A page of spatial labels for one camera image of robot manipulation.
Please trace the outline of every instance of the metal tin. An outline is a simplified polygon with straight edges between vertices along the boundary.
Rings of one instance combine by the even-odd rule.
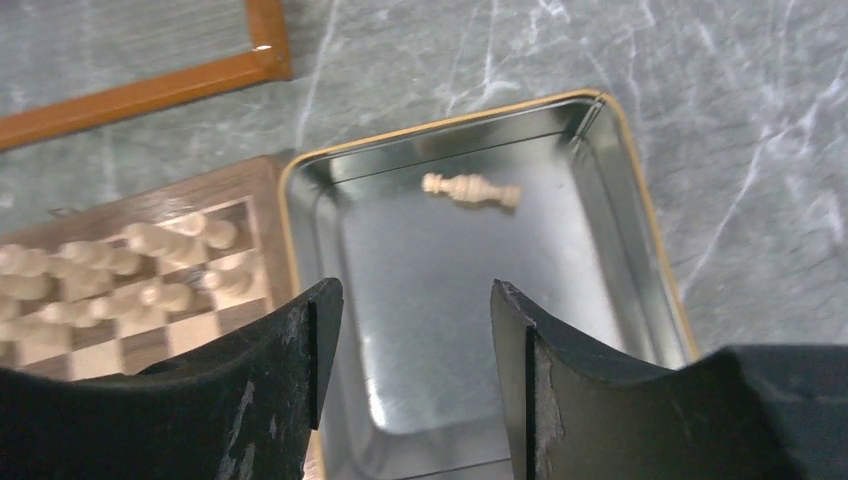
[[[429,172],[517,183],[522,200],[464,208],[421,191]],[[321,424],[329,480],[512,478],[494,279],[635,357],[697,356],[626,121],[601,92],[303,155],[280,201],[296,284],[345,288]]]

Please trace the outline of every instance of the gold rim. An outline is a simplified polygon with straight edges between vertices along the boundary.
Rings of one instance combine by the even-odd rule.
[[[380,135],[375,135],[373,137],[364,138],[362,140],[356,140],[353,142],[343,143],[341,145],[336,145],[333,147],[327,147],[320,150],[315,150],[313,152],[305,153],[303,155],[298,156],[294,160],[292,160],[286,168],[283,170],[282,175],[280,176],[280,181],[277,185],[277,196],[280,202],[280,212],[282,214],[282,223],[283,223],[283,238],[285,240],[286,247],[286,256],[288,259],[288,268],[289,275],[291,276],[291,284],[293,295],[297,295],[301,291],[300,278],[298,274],[297,268],[297,258],[294,253],[294,238],[292,237],[292,229],[291,223],[289,219],[289,211],[288,211],[288,203],[286,202],[285,196],[285,186],[288,182],[291,173],[295,168],[298,167],[303,162],[306,162],[315,157],[319,157],[322,155],[332,154],[341,150],[347,150],[354,147],[359,147],[362,145],[366,145],[369,143],[380,142],[384,140],[390,140],[397,137],[401,137],[404,135],[416,134],[426,132],[428,130],[435,130],[442,127],[447,127],[451,125],[456,125],[459,123],[465,123],[473,120],[480,120],[487,117],[493,117],[496,115],[502,115],[507,113],[518,112],[521,110],[531,109],[533,107],[539,107],[550,103],[561,102],[563,100],[571,100],[578,97],[594,97],[598,100],[603,101],[605,104],[612,107],[613,112],[618,120],[619,128],[621,129],[621,136],[624,139],[624,146],[627,149],[627,152],[630,156],[630,161],[633,167],[633,172],[636,176],[636,182],[639,186],[639,195],[642,198],[642,206],[645,209],[645,214],[648,219],[648,226],[651,230],[651,237],[654,243],[654,251],[657,255],[657,260],[660,263],[660,268],[662,269],[663,275],[667,279],[668,287],[671,291],[671,301],[672,307],[675,309],[678,318],[678,328],[683,334],[683,340],[686,347],[686,355],[689,357],[690,361],[696,360],[700,356],[700,349],[698,348],[698,344],[695,342],[695,336],[692,333],[692,327],[689,323],[689,318],[686,315],[686,310],[683,308],[683,302],[680,299],[680,291],[677,288],[677,281],[674,278],[674,273],[671,270],[671,263],[668,260],[668,255],[666,254],[665,247],[662,241],[662,231],[659,228],[659,222],[657,221],[656,211],[654,210],[654,204],[651,201],[651,195],[648,192],[648,184],[645,181],[644,173],[642,172],[642,167],[639,162],[639,153],[636,150],[636,145],[633,141],[633,136],[630,132],[630,126],[627,122],[627,117],[624,114],[624,109],[621,108],[621,105],[615,100],[615,98],[600,90],[594,89],[581,89],[575,90],[568,93],[563,93],[559,95],[551,95],[549,97],[540,98],[537,100],[531,100],[529,102],[522,102],[515,105],[510,105],[506,107],[494,108],[491,110],[485,110],[482,112],[470,113],[467,115],[461,115],[458,117],[448,118],[445,120],[439,120],[436,122],[427,123],[424,125],[420,125],[417,127],[405,128],[403,130],[397,130],[394,132],[384,133]],[[316,461],[319,466],[321,478],[325,479],[325,471],[324,471],[324,456],[321,448],[320,441],[320,433],[314,432],[312,438],[310,439],[310,445],[315,447],[315,455]]]

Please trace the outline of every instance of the white chess piece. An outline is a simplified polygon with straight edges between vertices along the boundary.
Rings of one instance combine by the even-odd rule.
[[[124,235],[133,252],[175,262],[186,261],[195,247],[193,238],[149,223],[129,225]]]
[[[232,247],[238,239],[238,228],[233,222],[213,220],[200,212],[184,218],[178,228],[219,250]]]
[[[146,307],[135,295],[96,298],[88,304],[88,313],[92,318],[107,320],[137,321],[146,313]]]
[[[203,286],[209,290],[237,297],[250,290],[253,274],[244,268],[210,269],[203,275]]]
[[[73,325],[78,328],[93,327],[99,323],[88,313],[89,302],[53,302],[45,305],[39,312],[44,323],[51,325]]]
[[[111,270],[118,275],[132,275],[141,267],[141,256],[126,248],[113,248],[102,242],[70,242],[59,253],[71,262],[94,269]]]
[[[6,295],[0,295],[0,323],[14,320],[21,315],[21,302]]]
[[[182,283],[156,284],[141,291],[141,303],[168,312],[184,312],[194,302],[194,292]]]
[[[0,247],[0,274],[35,277],[47,271],[49,258],[42,249],[3,245]]]
[[[457,175],[445,179],[441,174],[428,173],[421,181],[421,189],[427,193],[447,193],[457,202],[480,203],[489,200],[505,207],[514,208],[521,200],[521,187],[492,185],[482,175]]]
[[[51,282],[46,275],[0,275],[0,293],[17,300],[38,300],[50,293]]]

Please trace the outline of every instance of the fallen chess piece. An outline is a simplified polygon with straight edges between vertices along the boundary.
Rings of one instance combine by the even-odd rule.
[[[427,193],[446,193],[452,200],[467,203],[496,201],[507,208],[515,208],[521,200],[521,187],[492,185],[482,175],[457,175],[445,179],[439,173],[428,173],[421,181]]]

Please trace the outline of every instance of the scratched black surface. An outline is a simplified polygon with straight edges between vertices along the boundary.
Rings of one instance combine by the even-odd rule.
[[[0,370],[0,478],[300,480],[341,321],[326,279],[137,375]]]
[[[671,371],[509,283],[491,308],[517,480],[848,478],[848,347],[725,347]]]

